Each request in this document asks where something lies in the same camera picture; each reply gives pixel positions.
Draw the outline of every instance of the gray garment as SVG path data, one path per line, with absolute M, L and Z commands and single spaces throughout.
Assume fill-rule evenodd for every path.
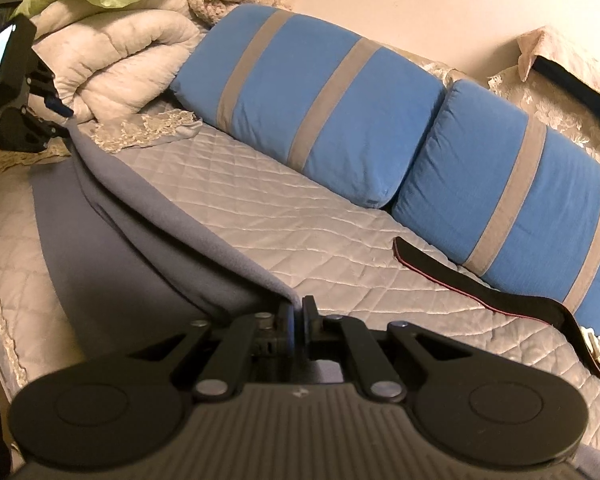
M 600 480 L 600 450 L 580 444 L 571 461 L 586 480 Z
M 213 234 L 74 124 L 72 158 L 32 168 L 43 254 L 87 357 L 298 306 L 289 286 Z

